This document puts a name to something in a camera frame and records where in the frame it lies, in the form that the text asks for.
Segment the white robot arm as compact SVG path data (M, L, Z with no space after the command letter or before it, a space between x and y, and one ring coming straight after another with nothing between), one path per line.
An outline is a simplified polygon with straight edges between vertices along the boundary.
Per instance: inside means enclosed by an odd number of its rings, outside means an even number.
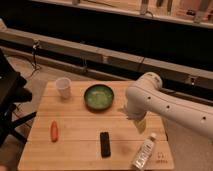
M154 72L146 72L130 84L124 106L128 118L143 120L150 111L213 140L213 107L162 93L162 85L161 77Z

